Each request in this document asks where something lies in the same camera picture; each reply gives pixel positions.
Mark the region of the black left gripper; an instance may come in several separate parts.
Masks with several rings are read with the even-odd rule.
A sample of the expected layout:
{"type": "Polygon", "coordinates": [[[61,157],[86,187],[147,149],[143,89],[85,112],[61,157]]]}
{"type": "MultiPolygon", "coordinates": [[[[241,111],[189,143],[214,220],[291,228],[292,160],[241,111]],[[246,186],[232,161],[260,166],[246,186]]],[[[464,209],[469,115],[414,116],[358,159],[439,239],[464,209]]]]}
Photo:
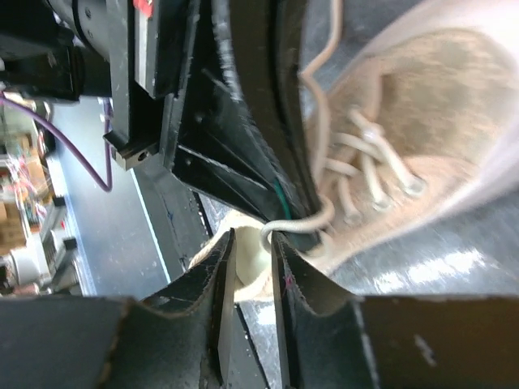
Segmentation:
{"type": "Polygon", "coordinates": [[[133,169],[159,151],[198,9],[196,1],[4,1],[2,86],[52,103],[110,98],[105,138],[133,169]]]}

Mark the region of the beige lace shoe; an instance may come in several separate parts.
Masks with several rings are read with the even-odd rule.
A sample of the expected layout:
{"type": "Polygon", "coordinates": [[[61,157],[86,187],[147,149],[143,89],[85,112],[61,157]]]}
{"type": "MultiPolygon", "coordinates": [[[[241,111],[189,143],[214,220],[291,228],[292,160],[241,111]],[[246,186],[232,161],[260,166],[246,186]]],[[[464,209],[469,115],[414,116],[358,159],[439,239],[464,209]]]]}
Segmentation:
{"type": "MultiPolygon", "coordinates": [[[[330,274],[354,255],[442,216],[482,203],[518,180],[518,4],[421,1],[375,34],[332,88],[340,102],[347,75],[375,58],[383,76],[380,123],[407,160],[420,160],[431,194],[399,229],[329,257],[303,258],[330,274]]],[[[261,223],[230,212],[219,232],[236,233],[234,299],[272,299],[271,251],[261,223]]]]}

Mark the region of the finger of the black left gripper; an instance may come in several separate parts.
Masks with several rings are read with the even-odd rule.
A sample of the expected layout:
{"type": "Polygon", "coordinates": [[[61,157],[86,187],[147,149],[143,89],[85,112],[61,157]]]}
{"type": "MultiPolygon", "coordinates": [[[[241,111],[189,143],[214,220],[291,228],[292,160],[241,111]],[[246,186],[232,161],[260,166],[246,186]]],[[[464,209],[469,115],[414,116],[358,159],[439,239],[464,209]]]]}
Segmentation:
{"type": "Polygon", "coordinates": [[[320,208],[307,156],[299,100],[305,1],[231,1],[234,62],[251,116],[272,150],[293,215],[320,208]]]}
{"type": "Polygon", "coordinates": [[[210,1],[187,8],[186,59],[164,130],[165,165],[191,189],[262,221],[280,215],[277,184],[225,84],[210,1]]]}

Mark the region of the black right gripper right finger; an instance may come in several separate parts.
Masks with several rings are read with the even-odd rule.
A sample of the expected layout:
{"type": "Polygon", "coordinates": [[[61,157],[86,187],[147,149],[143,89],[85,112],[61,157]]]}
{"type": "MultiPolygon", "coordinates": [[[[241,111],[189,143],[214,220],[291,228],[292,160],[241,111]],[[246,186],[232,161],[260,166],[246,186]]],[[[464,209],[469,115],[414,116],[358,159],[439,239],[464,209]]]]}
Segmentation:
{"type": "Polygon", "coordinates": [[[285,388],[515,388],[518,300],[357,295],[280,233],[272,282],[285,388]]]}

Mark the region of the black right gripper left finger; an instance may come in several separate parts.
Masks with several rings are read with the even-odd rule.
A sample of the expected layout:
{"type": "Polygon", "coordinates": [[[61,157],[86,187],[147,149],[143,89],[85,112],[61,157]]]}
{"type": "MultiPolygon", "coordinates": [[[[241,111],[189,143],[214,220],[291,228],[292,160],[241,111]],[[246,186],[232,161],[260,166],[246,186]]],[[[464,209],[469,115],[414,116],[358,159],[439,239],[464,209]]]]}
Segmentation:
{"type": "Polygon", "coordinates": [[[223,388],[234,308],[235,232],[144,301],[4,297],[4,388],[223,388]]]}

